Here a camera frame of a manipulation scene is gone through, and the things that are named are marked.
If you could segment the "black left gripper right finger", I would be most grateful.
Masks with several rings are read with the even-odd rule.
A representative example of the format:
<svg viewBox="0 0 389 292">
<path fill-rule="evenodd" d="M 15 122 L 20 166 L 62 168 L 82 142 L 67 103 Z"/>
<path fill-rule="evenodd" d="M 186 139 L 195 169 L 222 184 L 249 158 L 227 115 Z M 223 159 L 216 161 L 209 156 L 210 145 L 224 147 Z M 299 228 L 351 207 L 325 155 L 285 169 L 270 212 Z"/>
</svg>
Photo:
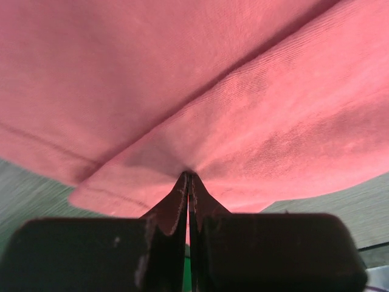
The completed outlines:
<svg viewBox="0 0 389 292">
<path fill-rule="evenodd" d="M 363 291 L 344 223 L 326 213 L 232 213 L 188 179 L 193 291 Z"/>
</svg>

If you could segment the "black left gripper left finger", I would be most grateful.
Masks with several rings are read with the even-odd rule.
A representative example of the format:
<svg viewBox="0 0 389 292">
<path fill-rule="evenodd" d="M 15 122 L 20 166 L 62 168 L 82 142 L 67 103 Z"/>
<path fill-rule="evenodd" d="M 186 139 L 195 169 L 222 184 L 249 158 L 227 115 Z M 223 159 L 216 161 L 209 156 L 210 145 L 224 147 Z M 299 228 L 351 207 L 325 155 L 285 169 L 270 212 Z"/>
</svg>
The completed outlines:
<svg viewBox="0 0 389 292">
<path fill-rule="evenodd" d="M 181 291 L 188 176 L 140 218 L 38 218 L 1 257 L 2 291 Z"/>
</svg>

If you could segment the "coral pink t shirt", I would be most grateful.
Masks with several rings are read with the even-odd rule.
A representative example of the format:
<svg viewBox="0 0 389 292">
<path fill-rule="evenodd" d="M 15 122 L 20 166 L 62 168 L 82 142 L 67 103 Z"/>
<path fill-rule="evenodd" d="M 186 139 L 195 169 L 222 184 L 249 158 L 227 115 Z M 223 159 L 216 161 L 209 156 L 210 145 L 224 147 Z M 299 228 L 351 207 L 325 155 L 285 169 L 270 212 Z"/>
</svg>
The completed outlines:
<svg viewBox="0 0 389 292">
<path fill-rule="evenodd" d="M 186 170 L 235 212 L 388 171 L 387 1 L 2 1 L 1 157 L 141 216 Z"/>
</svg>

